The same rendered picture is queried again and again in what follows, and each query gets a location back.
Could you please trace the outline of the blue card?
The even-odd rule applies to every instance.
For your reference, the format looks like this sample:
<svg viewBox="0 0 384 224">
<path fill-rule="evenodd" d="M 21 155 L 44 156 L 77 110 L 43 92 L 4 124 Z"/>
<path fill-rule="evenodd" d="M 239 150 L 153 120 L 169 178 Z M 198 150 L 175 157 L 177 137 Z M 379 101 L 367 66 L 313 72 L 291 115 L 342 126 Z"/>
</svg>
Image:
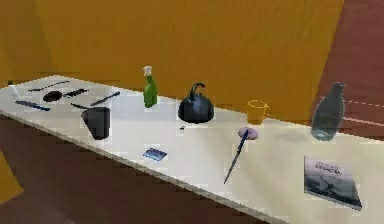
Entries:
<svg viewBox="0 0 384 224">
<path fill-rule="evenodd" d="M 143 156 L 155 161 L 161 161 L 167 156 L 167 153 L 158 149 L 149 148 L 144 152 Z"/>
</svg>

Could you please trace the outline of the thin black utensil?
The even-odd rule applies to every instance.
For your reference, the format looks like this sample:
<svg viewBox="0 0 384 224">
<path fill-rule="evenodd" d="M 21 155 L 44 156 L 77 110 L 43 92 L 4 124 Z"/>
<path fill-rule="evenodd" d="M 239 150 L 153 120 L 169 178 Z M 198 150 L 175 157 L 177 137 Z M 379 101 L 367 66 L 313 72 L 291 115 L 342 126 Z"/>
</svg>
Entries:
<svg viewBox="0 0 384 224">
<path fill-rule="evenodd" d="M 41 87 L 41 88 L 29 89 L 28 91 L 29 92 L 42 91 L 44 89 L 47 89 L 47 88 L 50 88 L 50 87 L 53 87 L 53 86 L 56 86 L 56 85 L 59 85 L 59 84 L 64 84 L 64 83 L 69 83 L 69 82 L 70 82 L 69 80 L 60 81 L 60 82 L 56 82 L 56 83 L 53 83 L 53 84 L 50 84 L 50 85 L 47 85 L 47 86 L 44 86 L 44 87 Z"/>
</svg>

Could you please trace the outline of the black kettle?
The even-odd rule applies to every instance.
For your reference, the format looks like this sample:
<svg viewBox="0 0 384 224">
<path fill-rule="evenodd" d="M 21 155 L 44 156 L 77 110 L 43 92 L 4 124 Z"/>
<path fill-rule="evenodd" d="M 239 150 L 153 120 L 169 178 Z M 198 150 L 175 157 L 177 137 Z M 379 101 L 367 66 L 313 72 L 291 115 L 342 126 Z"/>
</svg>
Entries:
<svg viewBox="0 0 384 224">
<path fill-rule="evenodd" d="M 179 104 L 178 117 L 184 122 L 194 124 L 206 123 L 214 117 L 213 104 L 207 97 L 196 92 L 198 87 L 204 88 L 205 84 L 201 82 L 195 83 L 189 95 Z"/>
</svg>

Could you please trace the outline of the black ladle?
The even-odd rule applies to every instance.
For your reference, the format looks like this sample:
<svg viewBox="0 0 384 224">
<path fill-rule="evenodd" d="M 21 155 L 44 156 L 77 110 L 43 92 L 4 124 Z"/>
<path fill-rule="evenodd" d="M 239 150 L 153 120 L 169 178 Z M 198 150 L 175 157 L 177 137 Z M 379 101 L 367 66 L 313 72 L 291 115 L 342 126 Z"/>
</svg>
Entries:
<svg viewBox="0 0 384 224">
<path fill-rule="evenodd" d="M 60 91 L 50 91 L 44 95 L 43 100 L 45 102 L 54 102 L 54 101 L 58 101 L 62 97 L 72 98 L 85 92 L 86 92 L 86 89 L 83 89 L 83 88 L 77 89 L 68 93 L 62 93 Z"/>
</svg>

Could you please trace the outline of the grey glass bottle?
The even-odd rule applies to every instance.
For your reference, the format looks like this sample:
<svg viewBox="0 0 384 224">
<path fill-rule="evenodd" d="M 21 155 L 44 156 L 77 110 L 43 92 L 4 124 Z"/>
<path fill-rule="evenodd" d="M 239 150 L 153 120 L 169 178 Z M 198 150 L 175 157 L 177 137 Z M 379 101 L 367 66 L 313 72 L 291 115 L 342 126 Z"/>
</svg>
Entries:
<svg viewBox="0 0 384 224">
<path fill-rule="evenodd" d="M 345 111 L 344 88 L 344 83 L 334 82 L 329 93 L 317 105 L 311 124 L 311 134 L 315 139 L 330 141 L 341 126 Z"/>
</svg>

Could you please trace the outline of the green spray bottle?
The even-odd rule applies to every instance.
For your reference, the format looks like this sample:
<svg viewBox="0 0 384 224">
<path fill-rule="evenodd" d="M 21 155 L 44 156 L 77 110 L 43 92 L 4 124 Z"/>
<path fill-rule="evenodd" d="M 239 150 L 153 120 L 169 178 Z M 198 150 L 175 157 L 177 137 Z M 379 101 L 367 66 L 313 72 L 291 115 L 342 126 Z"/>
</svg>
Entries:
<svg viewBox="0 0 384 224">
<path fill-rule="evenodd" d="M 150 108 L 157 103 L 157 87 L 152 77 L 152 67 L 150 65 L 144 66 L 144 77 L 146 78 L 146 86 L 144 87 L 143 96 L 146 108 Z"/>
</svg>

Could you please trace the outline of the black cup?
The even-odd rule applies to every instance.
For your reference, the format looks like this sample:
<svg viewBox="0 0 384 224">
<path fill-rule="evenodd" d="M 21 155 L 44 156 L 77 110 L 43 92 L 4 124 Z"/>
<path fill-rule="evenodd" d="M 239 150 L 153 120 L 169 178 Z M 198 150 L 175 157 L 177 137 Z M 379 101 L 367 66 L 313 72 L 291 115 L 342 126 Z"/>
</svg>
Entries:
<svg viewBox="0 0 384 224">
<path fill-rule="evenodd" d="M 103 140 L 109 136 L 110 109 L 93 107 L 81 113 L 81 117 L 95 140 Z"/>
</svg>

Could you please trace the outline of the blue flat utensil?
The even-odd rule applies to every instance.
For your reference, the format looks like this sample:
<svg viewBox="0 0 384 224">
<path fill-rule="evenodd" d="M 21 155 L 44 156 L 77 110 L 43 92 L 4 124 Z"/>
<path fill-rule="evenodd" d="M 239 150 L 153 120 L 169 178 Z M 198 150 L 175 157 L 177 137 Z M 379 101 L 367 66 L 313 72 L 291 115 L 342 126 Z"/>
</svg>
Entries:
<svg viewBox="0 0 384 224">
<path fill-rule="evenodd" d="M 39 110 L 42 110 L 42 111 L 50 111 L 50 109 L 51 109 L 51 108 L 44 107 L 44 106 L 38 105 L 37 103 L 29 102 L 29 101 L 16 100 L 15 103 L 19 104 L 19 105 L 23 105 L 23 106 L 39 109 Z"/>
</svg>

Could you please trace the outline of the small clear shaker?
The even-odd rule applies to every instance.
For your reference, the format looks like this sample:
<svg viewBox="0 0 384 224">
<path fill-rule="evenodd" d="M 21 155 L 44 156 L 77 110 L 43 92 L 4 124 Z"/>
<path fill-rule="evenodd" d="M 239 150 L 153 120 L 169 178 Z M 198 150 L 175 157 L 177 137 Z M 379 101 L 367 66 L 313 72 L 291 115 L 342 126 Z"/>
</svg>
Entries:
<svg viewBox="0 0 384 224">
<path fill-rule="evenodd" d="M 9 88 L 11 89 L 12 91 L 12 96 L 18 100 L 19 99 L 19 93 L 18 93 L 18 90 L 16 89 L 15 85 L 13 84 L 13 81 L 12 80 L 8 80 L 8 86 Z"/>
</svg>

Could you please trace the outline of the black knife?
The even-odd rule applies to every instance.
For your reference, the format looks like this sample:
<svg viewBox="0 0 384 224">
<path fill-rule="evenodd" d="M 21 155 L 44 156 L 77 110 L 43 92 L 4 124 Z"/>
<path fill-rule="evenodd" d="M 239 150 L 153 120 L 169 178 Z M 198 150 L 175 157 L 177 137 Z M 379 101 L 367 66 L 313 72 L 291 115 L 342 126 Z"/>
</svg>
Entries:
<svg viewBox="0 0 384 224">
<path fill-rule="evenodd" d="M 106 97 L 104 97 L 104 98 L 102 98 L 102 99 L 100 99 L 100 100 L 97 100 L 96 102 L 90 104 L 90 106 L 96 106 L 96 105 L 99 105 L 99 104 L 101 104 L 101 103 L 107 101 L 108 99 L 113 98 L 113 97 L 118 96 L 118 95 L 120 95 L 120 91 L 117 91 L 117 92 L 115 92 L 115 93 L 113 93 L 113 94 L 111 94 L 111 95 L 109 95 L 109 96 L 106 96 Z"/>
</svg>

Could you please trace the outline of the yellow mug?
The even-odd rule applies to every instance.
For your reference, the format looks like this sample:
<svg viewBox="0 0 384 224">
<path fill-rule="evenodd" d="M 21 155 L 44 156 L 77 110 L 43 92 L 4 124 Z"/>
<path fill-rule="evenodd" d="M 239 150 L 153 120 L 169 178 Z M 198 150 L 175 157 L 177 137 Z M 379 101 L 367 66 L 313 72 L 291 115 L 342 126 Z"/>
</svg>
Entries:
<svg viewBox="0 0 384 224">
<path fill-rule="evenodd" d="M 246 105 L 247 121 L 252 125 L 260 125 L 270 116 L 270 107 L 263 101 L 250 100 Z"/>
</svg>

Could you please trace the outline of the white table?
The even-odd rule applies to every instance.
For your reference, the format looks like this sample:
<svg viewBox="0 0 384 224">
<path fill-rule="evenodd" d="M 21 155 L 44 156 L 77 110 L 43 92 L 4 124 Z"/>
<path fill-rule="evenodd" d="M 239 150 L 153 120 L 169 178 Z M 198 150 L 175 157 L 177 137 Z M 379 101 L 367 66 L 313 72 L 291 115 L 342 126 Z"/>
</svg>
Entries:
<svg viewBox="0 0 384 224">
<path fill-rule="evenodd" d="M 42 91 L 29 92 L 69 80 Z M 15 85 L 19 99 L 50 111 L 16 104 L 9 87 L 0 88 L 0 113 L 103 156 L 157 174 L 189 190 L 240 211 L 290 224 L 384 224 L 384 142 L 338 134 L 328 142 L 315 139 L 309 127 L 275 119 L 258 126 L 256 140 L 246 141 L 224 182 L 246 126 L 243 113 L 218 108 L 212 121 L 196 125 L 177 116 L 178 101 L 161 97 L 145 108 L 138 91 L 59 75 Z M 50 91 L 85 93 L 45 102 Z M 90 104 L 117 91 L 120 95 Z M 88 108 L 110 109 L 109 136 L 95 140 L 81 113 Z M 167 153 L 161 161 L 144 157 L 149 148 Z M 356 183 L 362 210 L 342 207 L 304 192 L 304 157 L 329 160 L 348 169 Z"/>
</svg>

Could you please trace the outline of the grey book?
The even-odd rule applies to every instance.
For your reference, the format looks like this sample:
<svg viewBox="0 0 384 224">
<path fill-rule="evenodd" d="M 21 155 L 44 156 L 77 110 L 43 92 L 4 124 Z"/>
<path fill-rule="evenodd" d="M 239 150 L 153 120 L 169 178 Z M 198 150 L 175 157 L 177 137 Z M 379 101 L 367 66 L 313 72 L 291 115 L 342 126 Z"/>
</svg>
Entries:
<svg viewBox="0 0 384 224">
<path fill-rule="evenodd" d="M 333 161 L 304 157 L 304 192 L 357 211 L 362 210 L 353 175 Z"/>
</svg>

